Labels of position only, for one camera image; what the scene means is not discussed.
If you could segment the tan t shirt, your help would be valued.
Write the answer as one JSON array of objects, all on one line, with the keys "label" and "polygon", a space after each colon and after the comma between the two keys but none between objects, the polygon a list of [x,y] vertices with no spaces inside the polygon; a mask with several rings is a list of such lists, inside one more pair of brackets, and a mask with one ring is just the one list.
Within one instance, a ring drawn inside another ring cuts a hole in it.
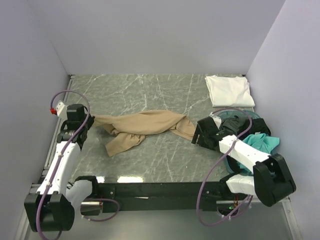
[{"label": "tan t shirt", "polygon": [[169,110],[147,110],[121,116],[96,115],[93,126],[102,127],[114,136],[105,145],[110,157],[138,146],[146,136],[171,131],[191,141],[196,131],[187,115]]}]

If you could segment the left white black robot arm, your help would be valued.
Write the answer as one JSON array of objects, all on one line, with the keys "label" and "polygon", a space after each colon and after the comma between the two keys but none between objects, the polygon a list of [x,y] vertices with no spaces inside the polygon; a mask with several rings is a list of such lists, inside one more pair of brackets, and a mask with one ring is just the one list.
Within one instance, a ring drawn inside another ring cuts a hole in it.
[{"label": "left white black robot arm", "polygon": [[95,176],[80,176],[71,188],[67,188],[94,117],[88,113],[86,106],[79,103],[66,106],[59,102],[53,112],[64,119],[56,138],[55,154],[39,188],[24,200],[33,232],[70,230],[81,203],[85,199],[94,201],[100,195]]}]

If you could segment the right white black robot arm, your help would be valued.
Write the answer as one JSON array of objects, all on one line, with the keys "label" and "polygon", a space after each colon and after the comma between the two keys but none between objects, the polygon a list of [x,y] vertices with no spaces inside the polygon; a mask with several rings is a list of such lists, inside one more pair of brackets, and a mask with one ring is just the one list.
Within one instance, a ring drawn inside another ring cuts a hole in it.
[{"label": "right white black robot arm", "polygon": [[219,151],[246,167],[250,175],[234,170],[219,181],[213,194],[230,200],[236,194],[257,197],[271,207],[297,190],[284,157],[269,154],[244,143],[229,130],[220,130],[212,117],[197,122],[192,144]]}]

